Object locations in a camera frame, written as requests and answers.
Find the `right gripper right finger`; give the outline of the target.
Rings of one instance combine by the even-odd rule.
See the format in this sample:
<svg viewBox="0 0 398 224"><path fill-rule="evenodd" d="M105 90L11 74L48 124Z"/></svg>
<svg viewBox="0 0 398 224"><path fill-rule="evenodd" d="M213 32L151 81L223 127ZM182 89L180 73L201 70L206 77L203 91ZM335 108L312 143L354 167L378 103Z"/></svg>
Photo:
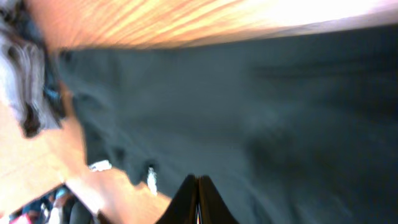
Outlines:
<svg viewBox="0 0 398 224"><path fill-rule="evenodd" d="M208 176L198 179L198 216L202 224L238 224Z"/></svg>

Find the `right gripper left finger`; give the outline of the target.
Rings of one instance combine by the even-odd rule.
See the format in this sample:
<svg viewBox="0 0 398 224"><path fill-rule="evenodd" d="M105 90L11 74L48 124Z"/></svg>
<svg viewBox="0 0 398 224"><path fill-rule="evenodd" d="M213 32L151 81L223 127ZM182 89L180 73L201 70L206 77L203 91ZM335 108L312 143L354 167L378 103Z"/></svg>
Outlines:
<svg viewBox="0 0 398 224"><path fill-rule="evenodd" d="M196 224L197 205L197 178L188 175L156 224Z"/></svg>

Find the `black t-shirt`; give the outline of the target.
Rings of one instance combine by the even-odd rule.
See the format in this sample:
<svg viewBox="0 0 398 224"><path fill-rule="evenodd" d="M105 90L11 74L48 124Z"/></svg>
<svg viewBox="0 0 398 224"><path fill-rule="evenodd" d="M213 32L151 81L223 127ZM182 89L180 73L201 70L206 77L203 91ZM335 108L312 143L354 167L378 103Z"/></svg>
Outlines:
<svg viewBox="0 0 398 224"><path fill-rule="evenodd" d="M173 196L208 175L240 223L397 222L397 26L62 52L86 160Z"/></svg>

